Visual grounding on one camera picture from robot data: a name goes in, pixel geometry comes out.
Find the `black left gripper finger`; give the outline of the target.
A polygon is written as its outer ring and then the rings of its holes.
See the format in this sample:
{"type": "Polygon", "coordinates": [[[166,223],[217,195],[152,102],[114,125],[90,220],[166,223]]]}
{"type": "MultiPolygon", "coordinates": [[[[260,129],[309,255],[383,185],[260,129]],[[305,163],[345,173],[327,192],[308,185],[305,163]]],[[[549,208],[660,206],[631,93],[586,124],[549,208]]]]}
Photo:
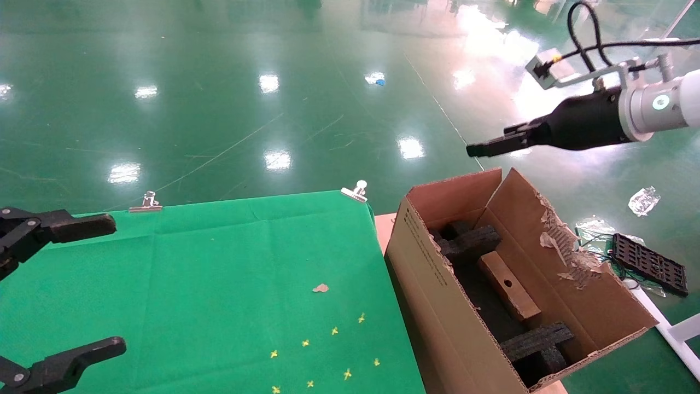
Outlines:
{"type": "Polygon", "coordinates": [[[16,207],[1,211],[1,279],[6,279],[48,244],[69,244],[116,232],[112,215],[73,217],[67,210],[30,212],[16,207]]]}
{"type": "Polygon", "coordinates": [[[1,393],[60,393],[74,389],[85,369],[126,352],[122,337],[108,337],[58,352],[25,368],[1,357],[1,393]]]}

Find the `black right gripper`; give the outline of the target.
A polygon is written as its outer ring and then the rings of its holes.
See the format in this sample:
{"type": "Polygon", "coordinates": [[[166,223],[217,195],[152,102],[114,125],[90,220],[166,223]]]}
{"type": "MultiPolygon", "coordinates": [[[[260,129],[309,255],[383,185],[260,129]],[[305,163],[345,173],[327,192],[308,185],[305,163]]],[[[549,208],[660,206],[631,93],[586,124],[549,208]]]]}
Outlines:
{"type": "Polygon", "coordinates": [[[468,144],[469,157],[497,157],[535,146],[587,150],[623,143],[620,90],[603,90],[563,100],[550,114],[503,130],[503,136],[468,144]]]}

